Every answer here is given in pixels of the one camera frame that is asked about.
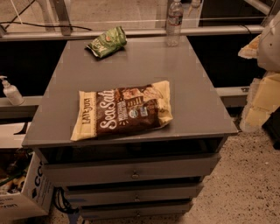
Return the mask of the yellow foam padded gripper finger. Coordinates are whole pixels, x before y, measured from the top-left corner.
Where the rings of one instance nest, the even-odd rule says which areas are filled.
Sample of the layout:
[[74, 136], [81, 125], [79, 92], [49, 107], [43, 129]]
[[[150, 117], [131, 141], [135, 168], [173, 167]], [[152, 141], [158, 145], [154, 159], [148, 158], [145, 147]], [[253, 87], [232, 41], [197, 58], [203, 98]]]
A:
[[260, 41], [260, 35], [253, 38], [247, 45], [245, 45], [239, 52], [238, 56], [244, 59], [256, 59], [257, 58], [257, 50]]

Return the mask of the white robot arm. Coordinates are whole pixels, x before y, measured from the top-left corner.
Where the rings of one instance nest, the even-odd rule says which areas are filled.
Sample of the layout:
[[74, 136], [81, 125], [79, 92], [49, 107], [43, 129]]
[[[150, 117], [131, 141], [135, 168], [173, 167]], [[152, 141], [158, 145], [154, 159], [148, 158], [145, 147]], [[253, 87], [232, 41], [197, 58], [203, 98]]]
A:
[[280, 72], [280, 11], [239, 52], [244, 59], [257, 59], [257, 65], [266, 71]]

